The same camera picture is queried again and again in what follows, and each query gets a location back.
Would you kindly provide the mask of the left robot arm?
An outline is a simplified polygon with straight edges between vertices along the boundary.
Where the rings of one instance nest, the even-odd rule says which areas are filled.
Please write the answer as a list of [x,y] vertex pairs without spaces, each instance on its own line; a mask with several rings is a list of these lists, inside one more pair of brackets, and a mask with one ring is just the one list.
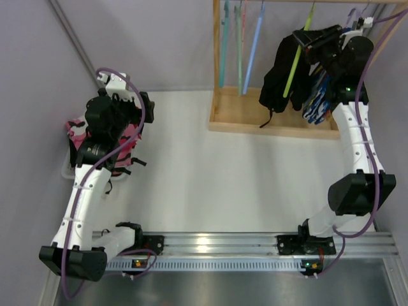
[[136,223],[120,222],[113,231],[92,239],[96,211],[118,170],[116,164],[123,153],[132,152],[145,125],[153,123],[155,107],[127,73],[101,67],[96,75],[103,86],[86,104],[68,206],[51,244],[39,253],[40,261],[62,280],[97,282],[116,256],[157,256],[145,245],[142,227]]

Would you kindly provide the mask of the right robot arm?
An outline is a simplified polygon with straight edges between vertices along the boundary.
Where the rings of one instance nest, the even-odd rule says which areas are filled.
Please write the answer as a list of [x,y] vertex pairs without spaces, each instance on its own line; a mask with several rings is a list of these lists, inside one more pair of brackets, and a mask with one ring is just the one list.
[[322,30],[296,30],[293,36],[309,64],[318,63],[328,74],[325,98],[340,132],[346,174],[328,190],[328,203],[299,225],[294,236],[279,236],[280,254],[334,255],[333,234],[346,223],[375,213],[396,186],[376,155],[368,121],[364,76],[375,52],[372,41],[359,31],[340,25]]

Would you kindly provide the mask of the lime green hanger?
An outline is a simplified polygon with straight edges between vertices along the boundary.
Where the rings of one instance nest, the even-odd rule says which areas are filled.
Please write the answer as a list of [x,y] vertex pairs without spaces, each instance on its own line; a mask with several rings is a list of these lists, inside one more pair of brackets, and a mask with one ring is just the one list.
[[[310,29],[310,25],[312,23],[312,18],[313,18],[313,14],[314,14],[314,9],[315,9],[315,3],[312,4],[312,7],[311,7],[311,9],[309,11],[309,15],[308,15],[308,18],[306,20],[305,26],[303,27],[303,29],[306,30],[306,31],[308,31]],[[290,90],[291,84],[293,82],[293,78],[295,76],[295,73],[296,73],[296,68],[297,68],[297,65],[298,65],[300,54],[301,54],[301,47],[297,47],[296,54],[295,54],[295,57],[294,57],[294,60],[293,60],[292,66],[291,66],[291,70],[289,72],[288,80],[286,82],[286,86],[285,86],[285,89],[284,89],[284,92],[283,92],[283,96],[282,96],[283,98],[288,97],[289,90]]]

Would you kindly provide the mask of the black trousers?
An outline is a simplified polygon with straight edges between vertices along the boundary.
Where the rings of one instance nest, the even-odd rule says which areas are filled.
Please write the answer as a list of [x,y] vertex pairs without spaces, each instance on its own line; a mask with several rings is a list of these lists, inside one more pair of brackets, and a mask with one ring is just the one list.
[[302,54],[299,57],[288,95],[283,96],[297,48],[298,44],[293,35],[286,36],[279,44],[272,69],[264,77],[259,103],[268,109],[269,118],[272,118],[274,113],[282,113],[288,103],[292,104],[293,110],[299,112],[311,94],[311,65]]

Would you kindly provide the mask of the pink camouflage trousers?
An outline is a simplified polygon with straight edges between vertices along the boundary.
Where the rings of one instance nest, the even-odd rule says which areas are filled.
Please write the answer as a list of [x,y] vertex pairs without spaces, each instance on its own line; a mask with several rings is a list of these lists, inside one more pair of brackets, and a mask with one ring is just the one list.
[[76,172],[79,166],[85,163],[92,165],[117,148],[120,151],[103,163],[111,171],[111,176],[117,177],[123,173],[129,176],[134,164],[146,166],[145,161],[133,155],[142,137],[142,131],[137,130],[139,124],[130,124],[122,134],[96,134],[95,110],[91,108],[81,117],[66,121],[71,167]]

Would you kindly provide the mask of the light blue hanger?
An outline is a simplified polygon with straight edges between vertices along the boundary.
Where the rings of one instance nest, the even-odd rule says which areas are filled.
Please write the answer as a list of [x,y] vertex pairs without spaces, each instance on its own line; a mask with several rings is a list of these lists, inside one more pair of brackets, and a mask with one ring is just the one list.
[[260,11],[259,11],[258,20],[257,20],[257,24],[256,24],[256,28],[255,28],[255,32],[254,32],[254,37],[253,37],[253,40],[252,40],[251,52],[250,52],[250,56],[249,56],[247,71],[246,71],[246,74],[245,74],[243,95],[246,95],[247,92],[248,92],[248,89],[249,89],[249,84],[250,84],[250,81],[251,81],[251,73],[252,73],[252,68],[253,68],[253,64],[254,64],[254,58],[255,58],[255,55],[256,55],[256,49],[257,49],[257,45],[258,45],[259,35],[260,35],[260,31],[261,31],[261,24],[262,24],[262,21],[263,21],[264,14],[265,14],[265,2],[262,1],[261,2],[261,8],[260,8]]

